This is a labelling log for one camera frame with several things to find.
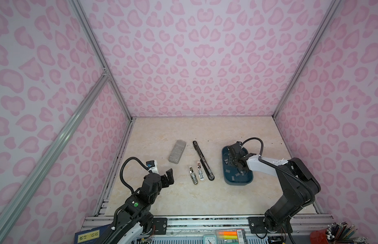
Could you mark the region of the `olive white stapler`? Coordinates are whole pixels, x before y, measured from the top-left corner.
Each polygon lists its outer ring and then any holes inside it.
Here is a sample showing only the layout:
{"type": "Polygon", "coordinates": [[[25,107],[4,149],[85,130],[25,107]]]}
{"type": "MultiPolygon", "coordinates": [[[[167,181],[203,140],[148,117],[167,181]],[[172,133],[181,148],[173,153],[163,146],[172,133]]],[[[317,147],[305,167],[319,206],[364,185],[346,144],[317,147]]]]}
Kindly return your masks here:
{"type": "Polygon", "coordinates": [[[189,170],[190,170],[190,177],[192,179],[193,184],[197,185],[198,184],[198,180],[197,180],[197,177],[196,177],[196,174],[194,172],[193,167],[190,167],[189,170]]]}

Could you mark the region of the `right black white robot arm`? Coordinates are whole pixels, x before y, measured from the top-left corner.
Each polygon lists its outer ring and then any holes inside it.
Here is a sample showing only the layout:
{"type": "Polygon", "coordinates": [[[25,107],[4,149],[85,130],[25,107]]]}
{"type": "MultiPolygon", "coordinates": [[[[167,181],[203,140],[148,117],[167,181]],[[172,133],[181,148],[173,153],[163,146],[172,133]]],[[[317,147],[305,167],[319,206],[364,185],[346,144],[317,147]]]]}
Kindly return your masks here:
{"type": "Polygon", "coordinates": [[[244,142],[236,142],[222,149],[224,180],[233,186],[245,186],[254,179],[254,172],[262,172],[278,179],[282,196],[263,217],[250,217],[251,233],[263,238],[269,233],[292,233],[290,220],[315,201],[321,186],[299,158],[276,160],[259,153],[249,153],[244,142]]]}

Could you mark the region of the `pink white stapler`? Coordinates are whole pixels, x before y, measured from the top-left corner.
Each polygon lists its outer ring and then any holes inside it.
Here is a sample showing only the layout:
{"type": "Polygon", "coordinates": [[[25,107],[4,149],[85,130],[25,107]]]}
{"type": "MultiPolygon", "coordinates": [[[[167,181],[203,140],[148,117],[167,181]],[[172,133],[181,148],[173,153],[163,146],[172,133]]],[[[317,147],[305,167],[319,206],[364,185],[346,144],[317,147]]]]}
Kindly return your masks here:
{"type": "Polygon", "coordinates": [[[200,161],[197,162],[197,169],[198,169],[199,179],[201,181],[203,181],[204,180],[204,174],[203,174],[202,165],[201,165],[200,161]]]}

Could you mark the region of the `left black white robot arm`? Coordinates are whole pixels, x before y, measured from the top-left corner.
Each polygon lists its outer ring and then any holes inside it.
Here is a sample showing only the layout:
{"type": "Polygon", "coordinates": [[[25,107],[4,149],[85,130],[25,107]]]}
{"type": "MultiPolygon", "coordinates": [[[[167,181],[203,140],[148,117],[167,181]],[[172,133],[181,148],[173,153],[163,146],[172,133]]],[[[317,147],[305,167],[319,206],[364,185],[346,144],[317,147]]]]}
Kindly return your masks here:
{"type": "Polygon", "coordinates": [[[95,241],[96,244],[131,244],[142,234],[153,230],[153,214],[150,213],[163,188],[174,184],[173,169],[165,175],[149,173],[142,186],[120,206],[113,215],[107,230],[95,241]]]}

